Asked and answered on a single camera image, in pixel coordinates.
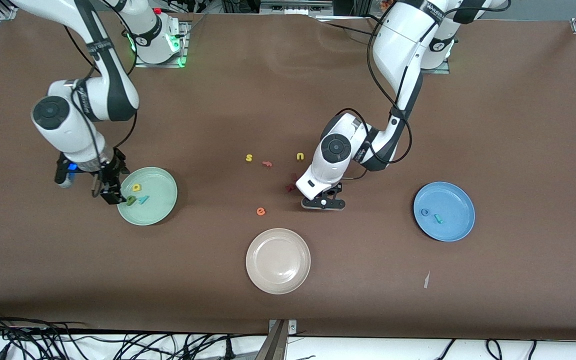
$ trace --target white robotic arm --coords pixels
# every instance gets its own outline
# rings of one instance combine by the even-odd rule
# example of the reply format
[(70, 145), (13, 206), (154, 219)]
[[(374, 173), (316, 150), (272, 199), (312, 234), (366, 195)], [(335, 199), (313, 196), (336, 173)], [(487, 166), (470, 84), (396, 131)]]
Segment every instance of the white robotic arm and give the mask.
[(339, 182), (351, 160), (368, 171), (384, 170), (393, 160), (405, 127), (403, 119), (409, 116), (421, 88), (422, 56), (447, 6), (447, 0), (404, 0), (388, 10), (372, 54), (377, 68), (396, 91), (397, 106), (391, 109), (385, 130), (349, 113), (329, 121), (311, 166), (296, 183), (306, 196), (302, 207), (342, 210), (345, 203), (336, 199), (336, 194), (341, 191)]
[[(490, 8), (498, 9), (507, 0), (449, 0), (448, 10), (458, 8)], [(421, 61), (421, 69), (435, 69), (450, 55), (455, 45), (455, 34), (462, 24), (470, 24), (481, 18), (486, 11), (462, 9), (446, 14), (439, 29), (435, 32)]]
[(125, 156), (106, 144), (98, 121), (128, 121), (137, 112), (139, 96), (126, 75), (114, 44), (89, 0), (14, 0), (19, 8), (73, 29), (85, 41), (100, 77), (58, 80), (32, 109), (35, 127), (57, 150), (55, 182), (68, 184), (70, 162), (78, 171), (98, 174), (100, 194), (109, 204), (121, 196), (119, 173), (126, 173)]

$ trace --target plate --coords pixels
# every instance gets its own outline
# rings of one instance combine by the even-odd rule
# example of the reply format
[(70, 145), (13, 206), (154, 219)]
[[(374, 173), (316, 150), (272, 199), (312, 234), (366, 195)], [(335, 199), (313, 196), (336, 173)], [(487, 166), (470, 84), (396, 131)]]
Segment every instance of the plate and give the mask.
[(301, 236), (287, 228), (271, 228), (254, 238), (246, 255), (250, 280), (268, 294), (299, 288), (311, 271), (311, 251)]
[(429, 237), (442, 242), (456, 242), (475, 226), (473, 201), (457, 185), (431, 182), (414, 197), (414, 219)]
[[(141, 185), (140, 191), (133, 191), (133, 185)], [(135, 201), (128, 206), (122, 202), (117, 204), (119, 214), (128, 223), (146, 226), (162, 221), (175, 207), (177, 202), (177, 183), (170, 173), (158, 167), (144, 167), (131, 173), (121, 183), (121, 194), (124, 198), (134, 196), (146, 201)]]

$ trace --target white plate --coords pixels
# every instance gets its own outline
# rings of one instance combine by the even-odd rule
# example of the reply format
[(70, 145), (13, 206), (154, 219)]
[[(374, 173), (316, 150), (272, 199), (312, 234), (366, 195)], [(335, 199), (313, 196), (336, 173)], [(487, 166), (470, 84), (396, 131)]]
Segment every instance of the white plate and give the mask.
[(288, 294), (311, 271), (311, 251), (301, 236), (287, 228), (271, 228), (254, 238), (246, 255), (250, 280), (268, 294)]

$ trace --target table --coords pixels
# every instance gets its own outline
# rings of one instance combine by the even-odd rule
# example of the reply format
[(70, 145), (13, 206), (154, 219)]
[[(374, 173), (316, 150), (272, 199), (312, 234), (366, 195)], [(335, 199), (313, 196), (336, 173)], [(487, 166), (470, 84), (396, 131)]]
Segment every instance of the table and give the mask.
[[(102, 18), (130, 64), (119, 21)], [(30, 109), (88, 65), (61, 25), (20, 11), (0, 27), (0, 313), (122, 330), (264, 333), (292, 318), (310, 335), (576, 339), (576, 35), (567, 22), (479, 20), (459, 39), (451, 74), (425, 77), (409, 157), (346, 183), (342, 212), (317, 212), (284, 187), (327, 121), (354, 107), (386, 123), (365, 45), (306, 16), (209, 15), (186, 68), (131, 75), (128, 167), (162, 167), (179, 188), (167, 219), (136, 227), (90, 198), (88, 177), (53, 183), (58, 153)], [(98, 125), (110, 144), (129, 128)], [(435, 181), (475, 204), (456, 243), (414, 221), (416, 192)], [(246, 273), (269, 228), (311, 251), (290, 294)]]

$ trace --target robotic arm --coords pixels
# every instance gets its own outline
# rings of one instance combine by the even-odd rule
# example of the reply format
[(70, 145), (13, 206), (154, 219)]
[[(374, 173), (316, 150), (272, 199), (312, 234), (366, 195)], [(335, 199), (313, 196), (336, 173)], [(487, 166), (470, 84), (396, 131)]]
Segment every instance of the robotic arm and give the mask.
[(119, 174), (127, 173), (126, 157), (106, 143), (94, 123), (127, 121), (139, 107), (139, 96), (126, 75), (114, 44), (89, 0), (14, 0), (19, 8), (73, 29), (86, 43), (100, 77), (58, 80), (32, 109), (31, 118), (43, 137), (61, 151), (55, 182), (70, 186), (69, 171), (98, 175), (98, 193), (109, 204), (126, 201)]
[[(70, 187), (74, 173), (95, 176), (93, 194), (108, 204), (123, 203), (120, 174), (128, 173), (125, 155), (111, 148), (94, 123), (128, 121), (139, 107), (137, 90), (126, 75), (114, 44), (89, 0), (14, 0), (16, 6), (73, 29), (86, 43), (100, 77), (58, 80), (31, 112), (32, 122), (57, 150), (55, 182)], [(180, 51), (174, 34), (179, 20), (154, 13), (148, 0), (107, 0), (121, 13), (142, 62), (166, 62)]]
[[(449, 0), (448, 9), (458, 8), (499, 8), (506, 0)], [(486, 11), (462, 9), (446, 14), (439, 29), (430, 41), (428, 49), (423, 55), (421, 69), (429, 70), (437, 68), (450, 55), (450, 50), (455, 45), (455, 34), (462, 24), (470, 24), (481, 18)]]
[(368, 171), (388, 167), (405, 127), (403, 119), (410, 115), (422, 85), (422, 57), (447, 7), (448, 0), (401, 0), (392, 5), (376, 36), (372, 54), (377, 68), (397, 92), (396, 107), (390, 110), (385, 130), (350, 113), (338, 114), (329, 121), (311, 166), (296, 183), (306, 196), (302, 207), (343, 210), (345, 202), (336, 195), (351, 160)]

